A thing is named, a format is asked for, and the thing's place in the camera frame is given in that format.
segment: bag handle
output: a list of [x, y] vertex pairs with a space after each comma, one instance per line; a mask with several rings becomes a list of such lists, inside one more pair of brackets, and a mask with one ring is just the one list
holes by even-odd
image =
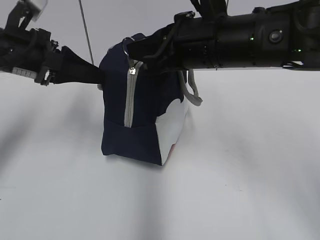
[[197, 84], [195, 81], [195, 73], [193, 69], [189, 69], [188, 71], [188, 84], [191, 87], [193, 94], [191, 94], [186, 86], [186, 81], [185, 81], [185, 76], [183, 71], [179, 71], [179, 80], [180, 80], [180, 85], [181, 85], [181, 90], [183, 92], [183, 95], [186, 97], [186, 99], [189, 100], [190, 103], [192, 103], [193, 105], [200, 107], [203, 100], [201, 97], [199, 97], [199, 92], [198, 92], [198, 88], [197, 88]]

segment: navy blue bag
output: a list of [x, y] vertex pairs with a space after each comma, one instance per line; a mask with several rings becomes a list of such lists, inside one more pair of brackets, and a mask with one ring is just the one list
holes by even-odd
[[[144, 37], [138, 33], [130, 39]], [[143, 62], [128, 59], [124, 42], [110, 48], [99, 66], [105, 72], [102, 153], [162, 166], [188, 110], [186, 72], [153, 74]]]

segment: zipper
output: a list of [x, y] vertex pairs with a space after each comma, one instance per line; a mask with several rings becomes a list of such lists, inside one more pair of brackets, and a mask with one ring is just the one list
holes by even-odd
[[142, 61], [136, 62], [133, 67], [130, 67], [127, 73], [126, 84], [126, 100], [124, 111], [124, 126], [131, 128], [134, 120], [135, 108], [135, 91], [138, 79], [139, 70], [144, 63]]

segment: white table surface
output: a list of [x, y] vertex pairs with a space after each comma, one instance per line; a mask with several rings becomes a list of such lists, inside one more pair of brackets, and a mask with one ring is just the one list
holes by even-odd
[[319, 74], [195, 76], [160, 167], [102, 156], [96, 86], [1, 75], [0, 239], [319, 239]]

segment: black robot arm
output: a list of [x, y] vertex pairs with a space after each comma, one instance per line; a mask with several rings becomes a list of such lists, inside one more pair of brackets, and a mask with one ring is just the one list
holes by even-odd
[[44, 86], [69, 82], [101, 84], [104, 73], [67, 46], [59, 50], [50, 32], [26, 30], [30, 21], [40, 16], [46, 3], [47, 0], [17, 2], [5, 28], [0, 28], [0, 70], [32, 78]]
[[187, 69], [279, 67], [320, 70], [320, 1], [300, 0], [229, 16], [225, 0], [191, 0], [153, 35], [128, 44], [130, 57], [162, 73]]

